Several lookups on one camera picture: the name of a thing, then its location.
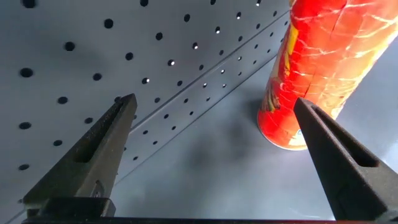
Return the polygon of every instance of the gray shelf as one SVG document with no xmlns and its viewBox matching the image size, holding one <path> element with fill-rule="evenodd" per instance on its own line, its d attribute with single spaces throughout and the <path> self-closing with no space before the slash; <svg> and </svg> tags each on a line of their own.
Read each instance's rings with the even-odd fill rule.
<svg viewBox="0 0 398 224">
<path fill-rule="evenodd" d="M 395 41 L 337 119 L 395 171 L 397 50 Z M 256 113 L 273 63 L 117 183 L 111 196 L 116 215 L 333 219 L 308 151 L 279 149 L 257 128 Z"/>
</svg>

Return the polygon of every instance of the pegboard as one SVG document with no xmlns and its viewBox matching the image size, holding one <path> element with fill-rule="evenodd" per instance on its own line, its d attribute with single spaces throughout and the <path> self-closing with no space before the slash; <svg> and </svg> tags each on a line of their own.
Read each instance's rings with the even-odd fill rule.
<svg viewBox="0 0 398 224">
<path fill-rule="evenodd" d="M 137 113 L 116 182 L 276 55 L 288 1 L 7 0 L 0 222 L 120 96 Z"/>
</svg>

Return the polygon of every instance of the potato chip can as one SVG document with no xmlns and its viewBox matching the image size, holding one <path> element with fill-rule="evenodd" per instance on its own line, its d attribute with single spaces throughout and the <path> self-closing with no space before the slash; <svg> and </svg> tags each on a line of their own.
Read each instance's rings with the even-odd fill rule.
<svg viewBox="0 0 398 224">
<path fill-rule="evenodd" d="M 257 114 L 273 144 L 306 149 L 293 112 L 298 97 L 336 119 L 398 34 L 398 1 L 290 0 L 290 25 Z"/>
</svg>

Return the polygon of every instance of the pringles can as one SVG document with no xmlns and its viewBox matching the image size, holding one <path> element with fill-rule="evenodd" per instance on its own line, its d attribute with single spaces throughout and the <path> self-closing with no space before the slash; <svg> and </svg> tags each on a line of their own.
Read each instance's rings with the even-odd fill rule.
<svg viewBox="0 0 398 224">
<path fill-rule="evenodd" d="M 306 149 L 297 98 L 336 119 L 397 36 L 397 22 L 395 0 L 290 0 L 290 25 L 257 114 L 261 133 L 281 148 Z"/>
</svg>

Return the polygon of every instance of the can label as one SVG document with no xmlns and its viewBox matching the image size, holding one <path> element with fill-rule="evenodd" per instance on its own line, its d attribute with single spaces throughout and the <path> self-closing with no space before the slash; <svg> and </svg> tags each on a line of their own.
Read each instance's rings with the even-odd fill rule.
<svg viewBox="0 0 398 224">
<path fill-rule="evenodd" d="M 291 23 L 257 122 L 275 145 L 306 149 L 293 112 L 298 97 L 336 118 L 398 34 L 398 1 L 290 0 Z"/>
</svg>

